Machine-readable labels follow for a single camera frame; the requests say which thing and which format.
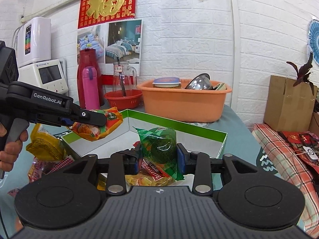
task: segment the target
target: white appliance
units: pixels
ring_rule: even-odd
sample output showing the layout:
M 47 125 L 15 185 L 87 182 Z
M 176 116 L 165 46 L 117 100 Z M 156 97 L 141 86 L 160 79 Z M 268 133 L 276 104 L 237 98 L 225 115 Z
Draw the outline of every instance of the white appliance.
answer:
M 60 94 L 69 91 L 59 59 L 33 63 L 19 68 L 18 81 Z
M 51 59 L 51 19 L 35 17 L 18 33 L 18 67 Z

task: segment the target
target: open cardboard box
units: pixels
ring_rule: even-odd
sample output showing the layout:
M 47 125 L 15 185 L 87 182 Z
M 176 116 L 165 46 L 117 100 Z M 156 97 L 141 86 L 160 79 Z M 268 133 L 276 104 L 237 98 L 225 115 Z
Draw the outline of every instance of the open cardboard box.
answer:
M 63 136 L 67 151 L 75 157 L 96 154 L 99 158 L 108 158 L 115 152 L 133 148 L 133 144 L 139 141 L 135 127 L 147 130 L 168 127 L 175 129 L 177 142 L 182 143 L 188 151 L 204 152 L 214 158 L 218 158 L 223 153 L 227 133 L 134 110 L 124 110 L 121 113 L 123 123 L 106 138 L 90 142 L 75 133 Z M 193 179 L 194 175 L 189 174 L 185 176 L 184 181 L 178 181 L 173 185 L 191 187 Z
M 309 131 L 319 136 L 319 114 L 312 112 Z
M 264 122 L 275 131 L 305 132 L 308 130 L 318 88 L 296 80 L 272 75 L 270 77 Z

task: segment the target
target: glass pitcher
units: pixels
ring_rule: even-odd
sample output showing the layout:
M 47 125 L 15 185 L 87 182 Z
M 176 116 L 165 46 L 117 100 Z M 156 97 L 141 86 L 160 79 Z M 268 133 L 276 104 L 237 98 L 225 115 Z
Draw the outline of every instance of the glass pitcher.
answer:
M 136 70 L 128 62 L 115 62 L 113 74 L 113 92 L 116 97 L 132 96 L 136 89 Z

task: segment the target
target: blue decorative fan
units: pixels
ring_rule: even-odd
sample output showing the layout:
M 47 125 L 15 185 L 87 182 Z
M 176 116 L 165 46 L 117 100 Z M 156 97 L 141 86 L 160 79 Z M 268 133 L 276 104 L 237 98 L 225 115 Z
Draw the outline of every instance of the blue decorative fan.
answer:
M 319 64 L 319 21 L 317 20 L 312 20 L 309 25 L 308 45 L 314 53 L 314 60 Z

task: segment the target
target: plaid cushion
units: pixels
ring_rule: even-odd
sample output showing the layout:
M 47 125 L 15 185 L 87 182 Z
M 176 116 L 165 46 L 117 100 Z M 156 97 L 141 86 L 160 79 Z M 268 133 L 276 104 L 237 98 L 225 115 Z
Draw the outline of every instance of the plaid cushion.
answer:
M 312 174 L 306 164 L 294 156 L 292 148 L 266 124 L 255 124 L 253 136 L 264 149 L 282 178 L 297 186 L 306 200 L 302 220 L 308 235 L 319 236 L 319 199 L 312 185 Z

